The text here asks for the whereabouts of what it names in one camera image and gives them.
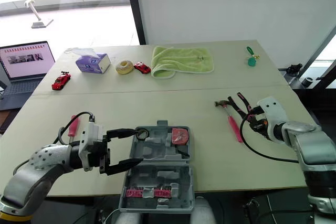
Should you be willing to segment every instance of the toy car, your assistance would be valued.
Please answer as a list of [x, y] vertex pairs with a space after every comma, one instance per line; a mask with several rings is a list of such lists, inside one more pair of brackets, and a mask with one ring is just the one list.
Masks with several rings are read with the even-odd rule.
[[62, 74], [57, 77], [55, 83], [51, 85], [53, 90], [61, 90], [63, 89], [64, 85], [70, 80], [71, 74], [69, 72], [61, 72]]
[[134, 64], [134, 68], [135, 69], [138, 69], [140, 72], [142, 72], [143, 74], [146, 74], [146, 73], [150, 73], [151, 72], [151, 69], [150, 67], [146, 66], [144, 63], [142, 62], [138, 62], [136, 64]]

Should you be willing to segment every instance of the light green cloth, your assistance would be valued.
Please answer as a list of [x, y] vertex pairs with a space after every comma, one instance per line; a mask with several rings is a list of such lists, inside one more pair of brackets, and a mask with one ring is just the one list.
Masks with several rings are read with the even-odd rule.
[[153, 51], [152, 77], [168, 79], [176, 72], [210, 73], [214, 60], [205, 48], [165, 48], [157, 46]]

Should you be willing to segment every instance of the laptop screen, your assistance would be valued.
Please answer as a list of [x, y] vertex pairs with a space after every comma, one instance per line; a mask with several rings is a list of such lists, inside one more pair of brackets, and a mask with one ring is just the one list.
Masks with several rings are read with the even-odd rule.
[[0, 47], [0, 62], [12, 81], [43, 77], [55, 60], [48, 42], [42, 41]]

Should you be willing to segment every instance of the gray toolbox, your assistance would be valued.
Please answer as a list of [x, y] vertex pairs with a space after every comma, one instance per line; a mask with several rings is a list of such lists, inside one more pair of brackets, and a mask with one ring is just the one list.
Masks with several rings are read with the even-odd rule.
[[[185, 129], [185, 145], [172, 143], [173, 128]], [[120, 195], [121, 212], [189, 214], [195, 204], [191, 157], [191, 135], [186, 126], [168, 126], [159, 120], [157, 126], [137, 127], [146, 138], [133, 137], [130, 158], [143, 158], [126, 172]]]

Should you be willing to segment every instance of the pink hammer handle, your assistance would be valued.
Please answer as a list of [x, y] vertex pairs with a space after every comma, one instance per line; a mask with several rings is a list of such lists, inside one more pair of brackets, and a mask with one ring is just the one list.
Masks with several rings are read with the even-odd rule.
[[68, 136], [76, 136], [76, 131], [77, 131], [77, 127], [78, 127], [78, 123], [79, 123], [79, 118], [76, 118], [70, 125], [69, 127], [69, 133], [68, 133]]
[[237, 125], [236, 121], [230, 115], [228, 116], [228, 119], [229, 119], [229, 124], [231, 125], [231, 128], [233, 129], [234, 133], [236, 134], [238, 142], [242, 143], [243, 140], [242, 140], [242, 137], [240, 136], [239, 128], [238, 128], [238, 125]]

